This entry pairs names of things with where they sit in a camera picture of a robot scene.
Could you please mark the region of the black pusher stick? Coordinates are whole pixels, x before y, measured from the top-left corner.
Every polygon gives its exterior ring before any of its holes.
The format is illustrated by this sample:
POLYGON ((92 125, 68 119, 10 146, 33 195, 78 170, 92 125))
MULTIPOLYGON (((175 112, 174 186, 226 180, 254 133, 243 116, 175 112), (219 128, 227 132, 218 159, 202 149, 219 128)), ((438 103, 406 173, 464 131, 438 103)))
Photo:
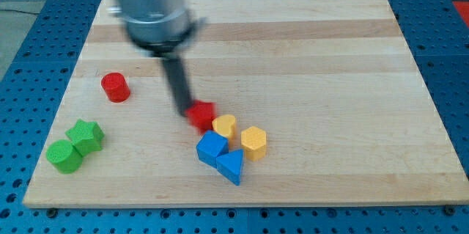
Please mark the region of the black pusher stick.
POLYGON ((179 54, 166 54, 162 58, 162 66, 174 99, 176 110, 182 117, 193 105, 193 96, 185 72, 184 62, 179 54))

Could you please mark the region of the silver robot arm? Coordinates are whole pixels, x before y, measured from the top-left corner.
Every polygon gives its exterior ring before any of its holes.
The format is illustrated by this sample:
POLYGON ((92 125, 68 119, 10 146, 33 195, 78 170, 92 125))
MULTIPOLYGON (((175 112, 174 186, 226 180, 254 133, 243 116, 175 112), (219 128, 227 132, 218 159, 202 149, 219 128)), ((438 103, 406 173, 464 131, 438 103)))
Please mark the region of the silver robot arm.
POLYGON ((193 98, 182 61, 182 50, 200 23, 191 17, 185 0, 117 0, 119 17, 131 42, 161 64, 177 112, 185 116, 193 98))

